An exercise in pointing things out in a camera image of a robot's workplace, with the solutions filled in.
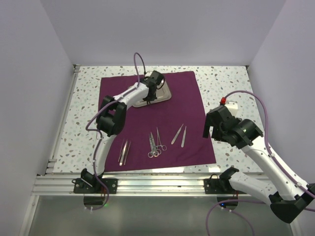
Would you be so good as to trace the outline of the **purple cloth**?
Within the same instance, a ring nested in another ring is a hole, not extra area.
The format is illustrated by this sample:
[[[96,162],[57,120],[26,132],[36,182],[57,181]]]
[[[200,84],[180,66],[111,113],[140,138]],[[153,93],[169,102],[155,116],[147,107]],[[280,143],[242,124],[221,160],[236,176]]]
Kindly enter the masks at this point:
[[[140,108],[130,107],[122,132],[114,139],[105,171],[134,171],[214,164],[215,154],[211,139],[203,138],[206,112],[195,73],[192,71],[165,74],[172,97]],[[171,141],[180,126],[182,130],[175,143]],[[181,148],[187,126],[185,145]],[[149,135],[152,132],[157,145],[157,128],[161,143],[167,150],[158,157],[149,158]],[[119,166],[118,158],[123,139],[131,142],[126,164]]]

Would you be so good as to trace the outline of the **steel scissors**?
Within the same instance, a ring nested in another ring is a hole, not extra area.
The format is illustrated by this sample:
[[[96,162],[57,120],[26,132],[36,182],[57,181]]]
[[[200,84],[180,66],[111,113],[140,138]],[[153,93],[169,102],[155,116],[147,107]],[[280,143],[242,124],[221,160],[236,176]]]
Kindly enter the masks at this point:
[[[161,150],[157,148],[152,132],[150,133],[150,135],[151,135],[152,140],[153,140],[153,145],[154,145],[156,151],[158,152],[158,156],[159,156],[159,155],[161,155]]]
[[[149,158],[153,158],[153,157],[157,157],[158,156],[158,152],[156,151],[154,145],[153,145],[153,140],[151,135],[149,135],[149,144],[150,144],[150,149],[151,151],[148,153],[148,157]]]

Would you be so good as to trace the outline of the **fine steel tweezers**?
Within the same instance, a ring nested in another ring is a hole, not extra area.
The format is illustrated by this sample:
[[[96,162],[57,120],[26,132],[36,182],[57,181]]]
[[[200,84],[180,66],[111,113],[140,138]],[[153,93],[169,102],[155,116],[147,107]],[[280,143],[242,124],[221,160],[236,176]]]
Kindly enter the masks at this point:
[[[125,144],[126,144],[126,140],[123,139],[122,145],[121,145],[121,149],[120,149],[120,153],[119,153],[118,162],[120,162],[120,160],[121,160],[121,158],[122,158],[122,156],[123,156],[123,149],[124,149],[124,147],[125,147]]]

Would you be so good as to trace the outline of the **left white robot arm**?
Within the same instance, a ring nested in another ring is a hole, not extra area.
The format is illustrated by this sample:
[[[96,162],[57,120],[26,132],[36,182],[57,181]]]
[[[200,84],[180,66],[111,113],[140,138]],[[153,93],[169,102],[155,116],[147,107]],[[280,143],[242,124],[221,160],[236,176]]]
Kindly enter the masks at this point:
[[[125,126],[127,110],[136,102],[143,100],[147,103],[157,100],[157,90],[164,86],[165,79],[149,77],[138,80],[124,92],[115,96],[105,96],[100,110],[86,126],[87,131],[97,132],[91,166],[81,171],[80,179],[86,189],[97,193],[105,184],[100,179],[105,170],[105,162],[110,147]]]

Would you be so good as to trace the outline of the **wide steel tweezers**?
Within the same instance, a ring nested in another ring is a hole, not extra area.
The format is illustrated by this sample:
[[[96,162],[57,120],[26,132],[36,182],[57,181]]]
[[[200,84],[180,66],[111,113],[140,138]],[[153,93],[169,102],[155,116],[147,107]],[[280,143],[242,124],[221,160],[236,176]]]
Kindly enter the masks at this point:
[[[125,144],[125,147],[123,149],[123,156],[119,162],[119,166],[123,166],[126,164],[126,159],[127,159],[127,156],[128,156],[128,152],[129,152],[129,149],[130,149],[130,144],[131,142],[126,140],[126,144]]]

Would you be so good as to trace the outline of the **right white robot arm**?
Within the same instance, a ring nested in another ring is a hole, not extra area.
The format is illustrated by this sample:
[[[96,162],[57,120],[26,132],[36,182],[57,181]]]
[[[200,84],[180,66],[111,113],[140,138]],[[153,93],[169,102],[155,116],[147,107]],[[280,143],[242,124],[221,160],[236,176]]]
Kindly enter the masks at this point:
[[[251,120],[232,115],[206,116],[203,136],[229,143],[249,156],[266,174],[267,184],[230,167],[218,178],[204,179],[206,194],[249,194],[268,205],[283,222],[291,223],[314,200],[315,185],[301,179],[264,141],[263,132]]]

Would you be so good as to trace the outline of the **steel scalpel handle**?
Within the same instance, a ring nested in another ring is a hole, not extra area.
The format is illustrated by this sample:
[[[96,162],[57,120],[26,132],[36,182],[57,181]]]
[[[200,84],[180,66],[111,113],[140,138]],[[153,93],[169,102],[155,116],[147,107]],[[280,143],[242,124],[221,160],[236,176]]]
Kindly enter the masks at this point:
[[[173,145],[173,144],[175,143],[177,137],[179,136],[179,134],[180,134],[180,132],[181,132],[181,130],[182,130],[183,125],[184,125],[184,124],[182,124],[182,125],[180,126],[180,128],[178,129],[177,133],[175,134],[174,138],[173,138],[172,141],[171,141],[171,145]]]
[[[187,126],[185,126],[185,129],[184,129],[184,132],[183,132],[183,137],[182,137],[182,142],[181,142],[181,148],[183,148],[184,145],[185,145],[186,133],[187,133]]]

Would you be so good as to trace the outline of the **steel instrument tray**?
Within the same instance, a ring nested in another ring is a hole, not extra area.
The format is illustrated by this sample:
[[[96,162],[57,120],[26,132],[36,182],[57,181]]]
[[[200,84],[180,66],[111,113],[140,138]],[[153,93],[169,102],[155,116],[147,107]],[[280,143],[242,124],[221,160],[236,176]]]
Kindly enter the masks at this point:
[[[148,102],[141,99],[140,101],[137,101],[133,105],[133,107],[140,108],[147,105],[156,104],[159,102],[164,102],[164,101],[169,100],[172,97],[172,94],[171,94],[171,91],[169,89],[167,82],[162,83],[161,88],[156,90],[156,97],[157,98],[154,101],[148,101]]]

